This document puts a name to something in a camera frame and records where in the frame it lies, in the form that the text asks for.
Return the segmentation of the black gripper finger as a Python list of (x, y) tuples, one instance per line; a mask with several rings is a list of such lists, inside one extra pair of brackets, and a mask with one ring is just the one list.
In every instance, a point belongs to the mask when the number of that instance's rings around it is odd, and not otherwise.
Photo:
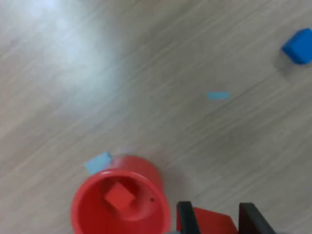
[(239, 234), (277, 234), (253, 203), (239, 204)]
[(189, 201), (177, 203), (177, 230), (181, 234), (200, 234), (194, 209)]

